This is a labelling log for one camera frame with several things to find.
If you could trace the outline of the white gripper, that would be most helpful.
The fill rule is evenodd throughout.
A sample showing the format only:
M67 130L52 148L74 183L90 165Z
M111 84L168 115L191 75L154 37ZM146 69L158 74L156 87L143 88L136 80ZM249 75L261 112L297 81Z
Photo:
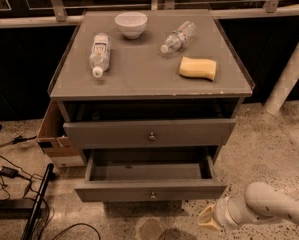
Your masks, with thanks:
M235 230L238 224L232 219L228 209L229 198L221 198L216 203L209 204L198 216L198 225L210 230L222 228Z

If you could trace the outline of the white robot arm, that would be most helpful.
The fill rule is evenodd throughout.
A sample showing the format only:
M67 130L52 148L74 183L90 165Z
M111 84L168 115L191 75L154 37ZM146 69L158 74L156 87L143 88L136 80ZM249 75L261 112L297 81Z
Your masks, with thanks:
M198 224L213 230L236 230L246 224L278 223L299 226L299 201L264 182L249 184L242 195L218 199L198 216Z

